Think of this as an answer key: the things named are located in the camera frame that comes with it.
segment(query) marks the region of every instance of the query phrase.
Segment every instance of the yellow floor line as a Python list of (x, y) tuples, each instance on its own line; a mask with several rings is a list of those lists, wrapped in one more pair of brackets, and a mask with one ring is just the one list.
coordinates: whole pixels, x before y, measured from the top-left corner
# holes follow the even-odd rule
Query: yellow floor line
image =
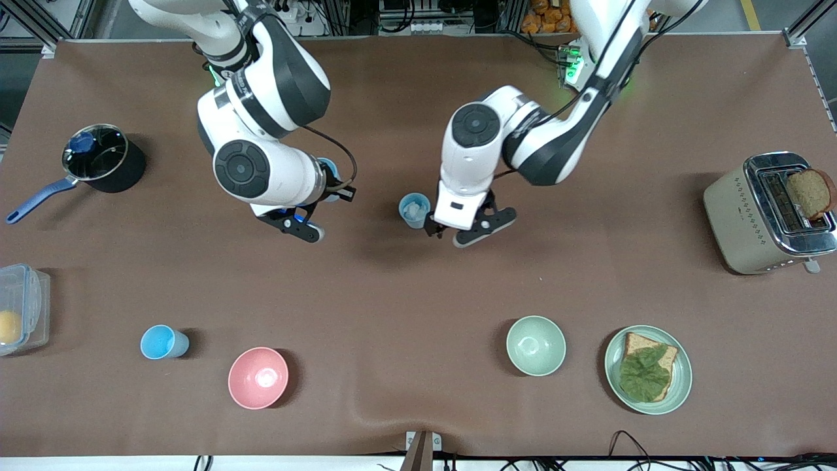
[(761, 31), (762, 25), (758, 24), (756, 8), (752, 6), (752, 0), (741, 0), (741, 8), (744, 10), (744, 17), (747, 18), (747, 26), (750, 31)]

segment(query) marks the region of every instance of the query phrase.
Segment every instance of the mint green bowl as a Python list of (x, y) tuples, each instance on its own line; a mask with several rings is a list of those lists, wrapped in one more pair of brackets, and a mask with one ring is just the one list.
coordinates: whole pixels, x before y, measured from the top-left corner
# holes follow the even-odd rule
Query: mint green bowl
[(506, 352), (518, 370), (529, 376), (546, 376), (564, 362), (567, 341), (553, 321), (527, 316), (517, 319), (509, 329)]

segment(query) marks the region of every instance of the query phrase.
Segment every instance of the blue pot handle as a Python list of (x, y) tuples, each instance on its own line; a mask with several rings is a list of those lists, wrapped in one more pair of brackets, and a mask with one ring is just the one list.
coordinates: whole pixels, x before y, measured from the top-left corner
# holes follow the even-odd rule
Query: blue pot handle
[(47, 200), (50, 196), (56, 193), (61, 193), (62, 191), (67, 191), (68, 189), (75, 188), (75, 184), (79, 182), (78, 179), (74, 179), (73, 177), (68, 176), (67, 178), (61, 179), (55, 183), (48, 184), (47, 186), (41, 188), (41, 190), (33, 195), (32, 198), (26, 200), (25, 203), (18, 206), (18, 208), (6, 216), (6, 224), (14, 224), (29, 213), (32, 212), (35, 208), (39, 206), (39, 204), (43, 203)]

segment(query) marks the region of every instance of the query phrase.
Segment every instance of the lid knob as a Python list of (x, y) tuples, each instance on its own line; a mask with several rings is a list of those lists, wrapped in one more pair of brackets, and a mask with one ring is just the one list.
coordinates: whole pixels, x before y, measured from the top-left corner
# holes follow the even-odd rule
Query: lid knob
[(80, 132), (69, 140), (69, 150), (74, 153), (87, 153), (93, 149), (95, 139), (89, 132)]

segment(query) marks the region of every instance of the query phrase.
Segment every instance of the green light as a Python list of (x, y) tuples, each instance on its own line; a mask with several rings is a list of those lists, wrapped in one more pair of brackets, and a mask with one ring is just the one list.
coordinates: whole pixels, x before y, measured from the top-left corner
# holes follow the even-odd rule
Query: green light
[(575, 63), (567, 67), (567, 77), (565, 81), (568, 84), (575, 85), (578, 81), (578, 77), (581, 75), (581, 69), (584, 68), (584, 58), (582, 56), (578, 56)]

